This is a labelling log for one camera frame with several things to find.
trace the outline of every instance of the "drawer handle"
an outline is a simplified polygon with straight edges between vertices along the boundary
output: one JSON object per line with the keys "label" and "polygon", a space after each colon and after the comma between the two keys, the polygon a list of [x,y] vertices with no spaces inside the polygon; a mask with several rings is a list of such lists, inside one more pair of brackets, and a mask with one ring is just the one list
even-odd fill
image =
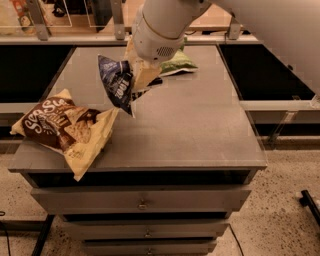
{"label": "drawer handle", "polygon": [[151,238],[151,234],[150,234],[150,231],[147,230],[146,234],[144,235],[145,238]]}
{"label": "drawer handle", "polygon": [[144,200],[141,200],[140,204],[138,205],[139,210],[146,210],[148,208],[148,205]]}
{"label": "drawer handle", "polygon": [[153,253],[152,253],[152,251],[151,251],[151,248],[149,248],[148,249],[148,252],[147,252],[147,256],[152,256],[153,255]]}

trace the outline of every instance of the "terrazzo floor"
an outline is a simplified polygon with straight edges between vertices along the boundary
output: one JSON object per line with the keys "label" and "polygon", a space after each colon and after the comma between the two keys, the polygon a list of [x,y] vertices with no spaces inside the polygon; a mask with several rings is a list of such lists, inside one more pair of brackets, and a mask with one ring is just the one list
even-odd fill
{"label": "terrazzo floor", "polygon": [[[320,198],[320,140],[318,138],[279,139],[276,149],[266,150],[268,168],[251,183],[252,193],[240,212],[229,219],[245,256],[319,256],[319,227],[308,208],[297,198],[307,189]],[[30,196],[30,185],[9,173],[11,155],[0,155],[0,220],[44,220],[46,213]],[[61,229],[55,218],[41,255],[85,256],[78,241]],[[32,254],[36,235],[10,237],[12,256]],[[0,237],[0,255],[8,255],[5,237]],[[238,256],[239,247],[230,229],[218,239],[209,256]]]}

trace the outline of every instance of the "cabinet drawer front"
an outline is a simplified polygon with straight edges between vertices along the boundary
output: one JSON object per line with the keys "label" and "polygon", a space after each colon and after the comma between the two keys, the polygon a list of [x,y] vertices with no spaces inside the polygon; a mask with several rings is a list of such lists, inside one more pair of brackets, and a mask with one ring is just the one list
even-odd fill
{"label": "cabinet drawer front", "polygon": [[171,243],[143,242],[86,242],[84,250],[89,255],[174,255],[201,254],[206,255],[214,250],[215,241],[185,241]]}
{"label": "cabinet drawer front", "polygon": [[65,231],[77,240],[156,239],[222,236],[224,220],[150,220],[123,223],[91,221],[65,223]]}
{"label": "cabinet drawer front", "polygon": [[112,191],[81,187],[33,189],[31,194],[49,214],[232,212],[240,210],[250,194],[247,189]]}

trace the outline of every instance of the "cabinet top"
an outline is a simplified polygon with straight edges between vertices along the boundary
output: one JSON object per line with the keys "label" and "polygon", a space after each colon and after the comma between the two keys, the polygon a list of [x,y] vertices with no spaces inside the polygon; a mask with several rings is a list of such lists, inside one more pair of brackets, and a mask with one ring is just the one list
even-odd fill
{"label": "cabinet top", "polygon": [[[88,171],[266,167],[265,153],[216,47],[186,46],[184,51],[199,70],[164,78],[133,103],[135,118],[120,111],[111,140]],[[98,54],[122,60],[124,52],[125,47],[77,48],[50,95],[67,88],[76,105],[110,109]],[[27,139],[9,170],[71,171],[62,155]]]}

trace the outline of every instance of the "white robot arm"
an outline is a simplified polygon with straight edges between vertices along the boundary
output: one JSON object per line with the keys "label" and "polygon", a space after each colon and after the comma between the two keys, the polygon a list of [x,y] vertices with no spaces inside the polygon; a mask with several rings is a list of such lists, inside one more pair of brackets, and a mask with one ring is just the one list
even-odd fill
{"label": "white robot arm", "polygon": [[320,1],[146,0],[132,26],[142,59],[173,57],[193,20],[214,3],[259,39],[283,64],[320,95]]}

